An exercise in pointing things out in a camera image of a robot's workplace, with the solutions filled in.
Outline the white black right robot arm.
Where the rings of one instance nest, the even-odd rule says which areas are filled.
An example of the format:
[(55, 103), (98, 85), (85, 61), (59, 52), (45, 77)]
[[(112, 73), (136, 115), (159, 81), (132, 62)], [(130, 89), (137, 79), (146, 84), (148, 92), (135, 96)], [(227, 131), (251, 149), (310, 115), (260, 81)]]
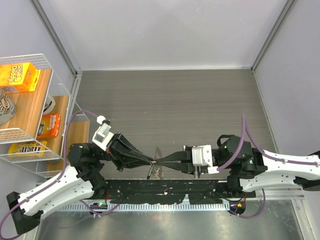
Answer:
[(320, 154), (307, 156), (283, 155), (252, 147), (249, 141), (240, 142), (236, 135), (224, 135), (225, 142), (211, 145), (186, 146), (182, 151), (153, 160), (163, 166), (191, 175), (216, 175), (226, 167), (225, 191), (232, 197), (265, 188), (300, 186), (304, 191), (320, 190)]

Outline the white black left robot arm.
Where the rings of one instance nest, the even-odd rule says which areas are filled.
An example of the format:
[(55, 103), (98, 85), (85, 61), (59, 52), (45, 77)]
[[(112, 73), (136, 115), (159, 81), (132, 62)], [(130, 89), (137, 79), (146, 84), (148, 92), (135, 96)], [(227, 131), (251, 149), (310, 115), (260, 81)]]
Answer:
[(7, 195), (17, 235), (36, 228), (50, 214), (72, 202), (101, 199), (108, 184), (100, 174), (103, 161), (111, 161), (117, 169), (148, 166), (153, 158), (135, 148), (121, 133), (95, 135), (91, 143), (74, 143), (67, 155), (69, 165), (56, 176), (24, 193)]

